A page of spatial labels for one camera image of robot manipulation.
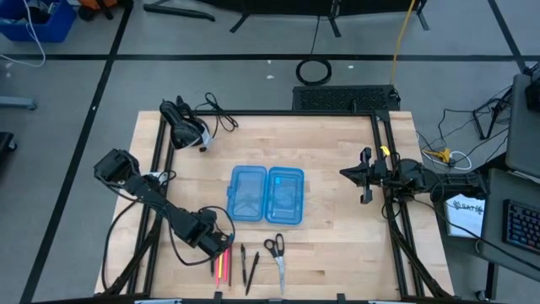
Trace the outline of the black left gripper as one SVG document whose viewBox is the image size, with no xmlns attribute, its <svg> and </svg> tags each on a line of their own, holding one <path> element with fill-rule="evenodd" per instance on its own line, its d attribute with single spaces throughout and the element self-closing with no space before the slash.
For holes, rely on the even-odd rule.
<svg viewBox="0 0 540 304">
<path fill-rule="evenodd" d="M 197 212 L 181 208 L 181 212 L 181 239 L 190 247 L 199 247 L 210 258 L 216 258 L 232 244 L 233 237 L 218 230 L 213 208 Z"/>
</svg>

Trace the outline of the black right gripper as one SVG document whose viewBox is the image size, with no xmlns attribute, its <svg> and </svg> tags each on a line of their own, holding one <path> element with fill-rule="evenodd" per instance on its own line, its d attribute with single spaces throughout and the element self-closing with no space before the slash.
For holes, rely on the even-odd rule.
<svg viewBox="0 0 540 304">
<path fill-rule="evenodd" d="M 341 175 L 344 175 L 357 187 L 364 189 L 360 196 L 362 204 L 368 204 L 372 201 L 373 195 L 370 186 L 380 186 L 387 175 L 386 157 L 389 155 L 389 149 L 386 146 L 381 146 L 380 151 L 383 154 L 382 160 L 375 160 L 373 164 L 370 164 L 372 150 L 371 148 L 364 148 L 360 153 L 360 163 L 339 171 Z"/>
</svg>

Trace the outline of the blue transparent pencil box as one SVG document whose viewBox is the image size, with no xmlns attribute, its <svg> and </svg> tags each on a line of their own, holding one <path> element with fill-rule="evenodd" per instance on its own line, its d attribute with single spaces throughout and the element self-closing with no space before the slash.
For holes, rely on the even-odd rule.
<svg viewBox="0 0 540 304">
<path fill-rule="evenodd" d="M 236 221 L 298 225 L 304 193 L 305 174 L 299 168 L 236 166 L 227 189 L 227 212 Z"/>
</svg>

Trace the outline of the black handled scissors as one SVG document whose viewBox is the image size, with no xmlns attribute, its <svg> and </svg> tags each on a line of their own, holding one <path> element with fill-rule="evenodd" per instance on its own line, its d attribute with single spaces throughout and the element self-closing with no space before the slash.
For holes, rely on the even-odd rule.
<svg viewBox="0 0 540 304">
<path fill-rule="evenodd" d="M 281 294 L 283 294 L 285 290 L 285 245 L 283 235 L 281 233 L 278 233 L 274 239 L 266 239 L 264 242 L 264 247 L 270 252 L 276 264 L 278 265 L 280 291 Z"/>
</svg>

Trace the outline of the black box device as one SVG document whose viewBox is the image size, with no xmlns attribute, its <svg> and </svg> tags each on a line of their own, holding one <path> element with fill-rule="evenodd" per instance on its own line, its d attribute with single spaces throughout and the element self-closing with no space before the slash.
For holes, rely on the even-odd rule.
<svg viewBox="0 0 540 304">
<path fill-rule="evenodd" d="M 540 79 L 532 81 L 526 87 L 526 106 L 530 111 L 540 112 Z"/>
</svg>

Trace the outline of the black perforated computer case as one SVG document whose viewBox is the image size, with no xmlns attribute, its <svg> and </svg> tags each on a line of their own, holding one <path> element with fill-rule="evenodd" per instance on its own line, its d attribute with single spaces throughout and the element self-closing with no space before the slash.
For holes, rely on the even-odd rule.
<svg viewBox="0 0 540 304">
<path fill-rule="evenodd" d="M 294 110 L 399 111 L 401 97 L 392 85 L 336 85 L 293 88 Z"/>
</svg>

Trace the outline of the yellow power plug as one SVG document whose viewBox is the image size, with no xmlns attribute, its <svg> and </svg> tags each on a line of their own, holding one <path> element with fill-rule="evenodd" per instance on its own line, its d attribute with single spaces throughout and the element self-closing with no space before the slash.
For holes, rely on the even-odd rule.
<svg viewBox="0 0 540 304">
<path fill-rule="evenodd" d="M 422 154 L 435 163 L 445 165 L 451 163 L 451 150 L 448 148 L 445 148 L 443 150 L 423 149 Z"/>
</svg>

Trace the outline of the white paper with writing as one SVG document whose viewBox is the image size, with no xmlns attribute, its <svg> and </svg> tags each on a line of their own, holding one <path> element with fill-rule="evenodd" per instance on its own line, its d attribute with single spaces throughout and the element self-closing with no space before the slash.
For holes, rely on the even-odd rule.
<svg viewBox="0 0 540 304">
<path fill-rule="evenodd" d="M 469 198 L 462 194 L 445 201 L 447 235 L 464 238 L 480 236 L 483 227 L 485 200 Z"/>
</svg>

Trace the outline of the grey desk top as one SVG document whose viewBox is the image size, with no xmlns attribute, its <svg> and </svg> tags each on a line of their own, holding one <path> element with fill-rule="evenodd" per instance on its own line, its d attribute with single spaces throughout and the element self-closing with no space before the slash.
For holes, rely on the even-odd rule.
<svg viewBox="0 0 540 304">
<path fill-rule="evenodd" d="M 506 199 L 540 207 L 540 184 L 506 171 L 489 172 L 480 245 L 488 261 L 540 281 L 540 255 L 503 242 L 503 202 Z"/>
</svg>

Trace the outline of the grey flat panel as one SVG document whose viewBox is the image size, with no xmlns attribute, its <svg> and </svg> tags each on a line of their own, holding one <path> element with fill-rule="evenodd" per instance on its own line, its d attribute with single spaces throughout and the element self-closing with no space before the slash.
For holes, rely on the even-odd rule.
<svg viewBox="0 0 540 304">
<path fill-rule="evenodd" d="M 540 112 L 527 108 L 526 88 L 532 78 L 513 78 L 509 138 L 505 163 L 512 170 L 540 178 Z"/>
</svg>

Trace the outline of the black keyboard with blue keys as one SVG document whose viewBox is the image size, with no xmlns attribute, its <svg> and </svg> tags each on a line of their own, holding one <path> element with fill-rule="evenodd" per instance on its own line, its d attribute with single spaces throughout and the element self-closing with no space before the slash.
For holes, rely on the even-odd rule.
<svg viewBox="0 0 540 304">
<path fill-rule="evenodd" d="M 511 246 L 540 255 L 540 207 L 506 199 L 502 237 Z"/>
</svg>

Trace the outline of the black equipment stand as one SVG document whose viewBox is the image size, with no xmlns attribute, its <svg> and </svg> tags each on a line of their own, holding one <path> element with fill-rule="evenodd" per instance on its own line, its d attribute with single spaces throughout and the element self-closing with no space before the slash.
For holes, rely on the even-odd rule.
<svg viewBox="0 0 540 304">
<path fill-rule="evenodd" d="M 236 32 L 253 14 L 326 16 L 334 35 L 340 37 L 336 19 L 341 16 L 407 12 L 410 4 L 424 30 L 429 30 L 423 10 L 428 0 L 198 0 L 241 13 L 240 21 L 231 29 Z"/>
</svg>

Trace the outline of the black chair base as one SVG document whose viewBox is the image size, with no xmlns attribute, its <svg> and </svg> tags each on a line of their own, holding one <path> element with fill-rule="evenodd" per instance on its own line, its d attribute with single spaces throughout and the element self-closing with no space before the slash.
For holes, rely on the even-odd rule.
<svg viewBox="0 0 540 304">
<path fill-rule="evenodd" d="M 14 152 L 18 148 L 14 135 L 9 132 L 0 132 L 0 156 Z"/>
</svg>

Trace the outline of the black stand foot bar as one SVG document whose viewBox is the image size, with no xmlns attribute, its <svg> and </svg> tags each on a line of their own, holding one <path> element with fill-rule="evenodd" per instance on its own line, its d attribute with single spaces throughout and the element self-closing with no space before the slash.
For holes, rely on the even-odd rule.
<svg viewBox="0 0 540 304">
<path fill-rule="evenodd" d="M 175 16 L 194 18 L 194 19 L 206 19 L 211 22 L 215 21 L 214 16 L 211 14 L 207 14 L 207 13 L 196 11 L 196 10 L 184 9 L 184 8 L 166 7 L 166 6 L 162 6 L 159 3 L 150 3 L 150 4 L 145 3 L 143 5 L 143 10 L 149 13 L 175 15 Z"/>
</svg>

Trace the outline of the grey metal foot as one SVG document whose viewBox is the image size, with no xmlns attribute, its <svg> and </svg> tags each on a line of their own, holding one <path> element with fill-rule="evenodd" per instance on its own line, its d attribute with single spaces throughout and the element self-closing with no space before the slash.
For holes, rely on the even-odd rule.
<svg viewBox="0 0 540 304">
<path fill-rule="evenodd" d="M 32 98 L 0 96 L 0 107 L 24 108 L 33 111 L 37 105 Z"/>
</svg>

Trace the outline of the blue plastic bin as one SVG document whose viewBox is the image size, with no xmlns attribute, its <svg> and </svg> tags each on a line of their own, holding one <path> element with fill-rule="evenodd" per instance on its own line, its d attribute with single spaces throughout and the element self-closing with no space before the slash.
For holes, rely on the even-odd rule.
<svg viewBox="0 0 540 304">
<path fill-rule="evenodd" d="M 67 0 L 0 0 L 0 33 L 11 41 L 63 42 L 76 18 Z"/>
</svg>

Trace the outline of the orange object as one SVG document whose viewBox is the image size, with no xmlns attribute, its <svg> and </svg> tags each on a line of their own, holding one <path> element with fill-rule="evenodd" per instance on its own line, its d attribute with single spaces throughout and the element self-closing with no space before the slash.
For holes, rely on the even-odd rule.
<svg viewBox="0 0 540 304">
<path fill-rule="evenodd" d="M 98 2 L 102 2 L 107 8 L 114 7 L 118 4 L 118 0 L 77 0 L 81 6 L 92 8 L 93 10 L 101 9 Z"/>
</svg>

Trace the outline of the black metal table frame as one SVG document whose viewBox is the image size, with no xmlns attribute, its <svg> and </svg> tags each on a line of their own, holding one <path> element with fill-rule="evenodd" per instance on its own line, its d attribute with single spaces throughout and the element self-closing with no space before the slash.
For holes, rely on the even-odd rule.
<svg viewBox="0 0 540 304">
<path fill-rule="evenodd" d="M 176 205 L 196 210 L 206 205 L 223 209 L 233 168 L 300 168 L 305 174 L 305 209 L 298 225 L 258 222 L 230 223 L 220 216 L 219 227 L 236 234 L 232 286 L 210 274 L 203 252 L 171 241 L 161 231 L 132 282 L 135 291 L 155 297 L 209 298 L 221 292 L 226 299 L 395 300 L 401 295 L 427 294 L 408 261 L 395 262 L 397 249 L 389 225 L 381 215 L 384 195 L 375 189 L 371 203 L 359 201 L 361 189 L 339 174 L 355 166 L 365 147 L 385 144 L 402 157 L 420 159 L 412 116 L 394 111 L 387 122 L 370 117 L 335 116 L 289 111 L 238 111 L 239 127 L 219 131 L 209 151 L 167 151 L 168 131 L 159 113 L 142 111 L 131 142 L 131 153 L 141 169 L 153 160 L 162 170 L 173 170 L 167 196 Z M 278 265 L 264 247 L 266 239 L 284 238 L 285 290 L 281 294 Z M 240 244 L 246 248 L 247 280 L 254 256 L 260 253 L 249 295 L 243 286 Z"/>
</svg>

